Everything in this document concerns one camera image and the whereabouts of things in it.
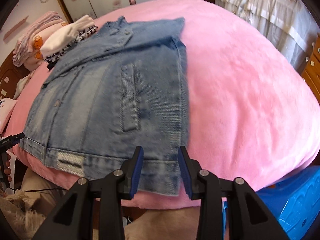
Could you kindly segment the person left hand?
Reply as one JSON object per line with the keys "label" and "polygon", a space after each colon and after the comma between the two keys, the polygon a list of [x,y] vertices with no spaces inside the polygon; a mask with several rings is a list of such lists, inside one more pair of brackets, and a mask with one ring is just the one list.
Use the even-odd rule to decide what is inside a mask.
{"label": "person left hand", "polygon": [[11,182],[12,181],[11,169],[10,169],[11,156],[8,153],[6,153],[6,155],[7,155],[7,161],[5,162],[4,173],[6,174],[8,181]]}

